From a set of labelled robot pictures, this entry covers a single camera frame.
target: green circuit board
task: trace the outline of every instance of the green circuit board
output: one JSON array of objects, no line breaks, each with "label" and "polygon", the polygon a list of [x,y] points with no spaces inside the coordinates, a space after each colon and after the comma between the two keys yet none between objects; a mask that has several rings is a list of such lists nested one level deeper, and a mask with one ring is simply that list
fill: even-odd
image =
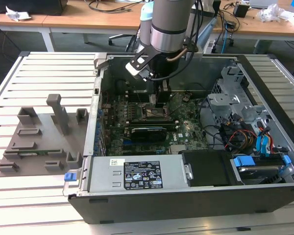
[{"label": "green circuit board", "polygon": [[[106,155],[177,154],[180,150],[208,148],[196,118],[198,100],[188,97],[185,93],[174,94],[163,108],[155,108],[150,103],[128,102],[125,96],[116,96],[104,109]],[[138,121],[144,123],[138,127],[145,127],[151,120],[167,120],[174,125],[170,124],[164,141],[133,142],[129,123]]]}]

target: blue cable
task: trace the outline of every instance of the blue cable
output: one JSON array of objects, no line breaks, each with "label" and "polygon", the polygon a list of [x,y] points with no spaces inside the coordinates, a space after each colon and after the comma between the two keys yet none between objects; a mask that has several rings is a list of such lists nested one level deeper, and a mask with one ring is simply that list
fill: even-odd
[{"label": "blue cable", "polygon": [[223,47],[222,47],[221,54],[223,54],[224,49],[225,49],[226,36],[227,36],[227,25],[225,24],[225,39],[224,39],[224,42],[223,42]]}]

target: floor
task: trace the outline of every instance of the floor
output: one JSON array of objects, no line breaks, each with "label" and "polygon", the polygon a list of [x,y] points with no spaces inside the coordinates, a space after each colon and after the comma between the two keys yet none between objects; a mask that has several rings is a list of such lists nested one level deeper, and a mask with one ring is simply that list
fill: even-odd
[{"label": "floor", "polygon": [[[8,32],[8,37],[14,41],[23,51],[47,51],[40,33],[33,32]],[[89,43],[83,42],[81,34],[54,33],[56,51],[69,52],[123,52],[129,38],[116,39],[114,46],[108,45],[108,37],[111,35],[90,34]],[[254,51],[256,40],[235,40],[232,47],[227,46],[225,53],[251,54]],[[13,44],[0,33],[0,83],[9,72],[13,61],[19,52]],[[269,49],[269,54],[274,54],[280,62],[290,71],[294,71],[294,49],[290,48],[284,41],[274,41]]]}]

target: red wire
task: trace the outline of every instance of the red wire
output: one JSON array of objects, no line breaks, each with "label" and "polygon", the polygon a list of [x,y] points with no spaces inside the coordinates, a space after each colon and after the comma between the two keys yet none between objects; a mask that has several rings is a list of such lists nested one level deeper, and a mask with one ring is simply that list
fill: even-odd
[{"label": "red wire", "polygon": [[247,131],[247,132],[251,133],[254,137],[257,138],[257,136],[255,135],[255,133],[253,133],[252,131],[248,131],[248,130],[243,130],[243,131]]},{"label": "red wire", "polygon": [[273,138],[271,137],[271,135],[269,135],[269,137],[270,137],[270,152],[271,152],[271,153],[274,153],[274,151],[273,151]]},{"label": "red wire", "polygon": [[229,139],[229,142],[233,139],[233,137],[235,136],[235,134],[237,133],[238,131],[234,132],[233,135],[230,137]]}]

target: blue tab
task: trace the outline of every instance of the blue tab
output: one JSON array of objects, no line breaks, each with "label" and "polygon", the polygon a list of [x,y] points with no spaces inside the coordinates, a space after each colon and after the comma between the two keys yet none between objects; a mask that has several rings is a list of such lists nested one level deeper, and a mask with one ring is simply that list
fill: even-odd
[{"label": "blue tab", "polygon": [[252,156],[239,156],[242,166],[256,165]]},{"label": "blue tab", "polygon": [[234,159],[236,167],[256,165],[252,156],[238,156]]},{"label": "blue tab", "polygon": [[288,155],[283,156],[283,161],[285,162],[286,165],[292,162]]},{"label": "blue tab", "polygon": [[238,158],[234,159],[234,163],[236,167],[240,167],[242,165]]},{"label": "blue tab", "polygon": [[71,182],[71,181],[76,181],[77,180],[77,174],[76,173],[65,173],[64,174],[64,181],[65,182]]}]

